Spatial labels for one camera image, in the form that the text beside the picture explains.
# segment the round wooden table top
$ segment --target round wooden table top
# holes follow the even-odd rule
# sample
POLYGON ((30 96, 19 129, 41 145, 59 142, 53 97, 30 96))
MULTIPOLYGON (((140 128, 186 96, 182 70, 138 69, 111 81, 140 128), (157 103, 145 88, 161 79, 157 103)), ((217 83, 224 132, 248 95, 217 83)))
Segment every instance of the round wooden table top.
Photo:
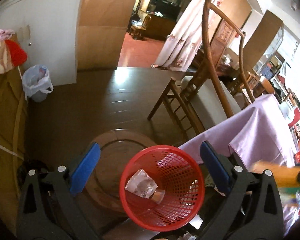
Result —
POLYGON ((128 161, 141 150, 156 145, 145 135, 127 129, 116 129, 96 137, 100 159, 90 176, 86 189, 101 206, 125 213, 119 197, 121 174, 128 161))

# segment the floral pattern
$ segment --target floral pattern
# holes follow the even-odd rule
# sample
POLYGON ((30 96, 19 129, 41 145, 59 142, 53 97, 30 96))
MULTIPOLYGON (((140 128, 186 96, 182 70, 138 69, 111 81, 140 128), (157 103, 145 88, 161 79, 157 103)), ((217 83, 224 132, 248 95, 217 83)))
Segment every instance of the floral pattern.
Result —
MULTIPOLYGON (((177 22, 154 64, 174 71, 186 71, 197 53, 201 37, 202 8, 205 0, 192 0, 177 22)), ((211 0, 220 7, 223 0, 211 0)), ((209 27, 216 17, 209 14, 209 27)))

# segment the metal bolt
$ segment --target metal bolt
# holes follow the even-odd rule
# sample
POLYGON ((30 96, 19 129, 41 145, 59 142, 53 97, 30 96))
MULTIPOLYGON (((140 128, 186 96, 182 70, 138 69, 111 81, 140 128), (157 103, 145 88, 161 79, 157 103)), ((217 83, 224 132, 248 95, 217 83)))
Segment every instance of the metal bolt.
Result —
POLYGON ((64 172, 65 170, 66 170, 66 166, 64 166, 64 165, 61 165, 58 167, 59 172, 64 172))
POLYGON ((265 174, 268 175, 268 176, 271 176, 271 175, 272 175, 272 172, 271 172, 270 170, 266 170, 266 171, 265 171, 265 174))
POLYGON ((35 174, 35 170, 29 170, 28 174, 29 176, 33 176, 35 174))
POLYGON ((237 166, 234 167, 234 170, 237 171, 237 172, 242 172, 243 168, 241 166, 237 165, 237 166))

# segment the red plastic basket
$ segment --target red plastic basket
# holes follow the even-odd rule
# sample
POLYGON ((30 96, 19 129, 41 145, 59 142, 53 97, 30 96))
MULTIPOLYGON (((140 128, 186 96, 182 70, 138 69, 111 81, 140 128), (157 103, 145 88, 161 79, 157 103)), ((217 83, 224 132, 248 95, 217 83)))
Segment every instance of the red plastic basket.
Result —
POLYGON ((171 231, 188 223, 204 199, 202 172, 184 151, 166 145, 137 153, 125 167, 120 180, 120 199, 125 212, 139 226, 152 231, 171 231), (127 190, 129 179, 143 169, 165 195, 160 204, 127 190))

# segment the trash bin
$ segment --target trash bin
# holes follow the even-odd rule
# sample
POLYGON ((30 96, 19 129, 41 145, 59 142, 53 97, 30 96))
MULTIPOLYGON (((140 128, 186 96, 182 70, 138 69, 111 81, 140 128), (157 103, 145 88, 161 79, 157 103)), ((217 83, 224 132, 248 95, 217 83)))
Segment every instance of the trash bin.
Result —
POLYGON ((28 68, 22 76, 22 87, 26 98, 31 97, 35 102, 42 102, 53 91, 50 73, 47 67, 35 65, 28 68))
POLYGON ((119 186, 122 206, 139 226, 159 232, 178 229, 198 213, 204 199, 204 180, 199 165, 184 151, 166 145, 146 148, 128 162, 119 186), (165 190, 161 203, 139 197, 125 186, 143 169, 165 190))

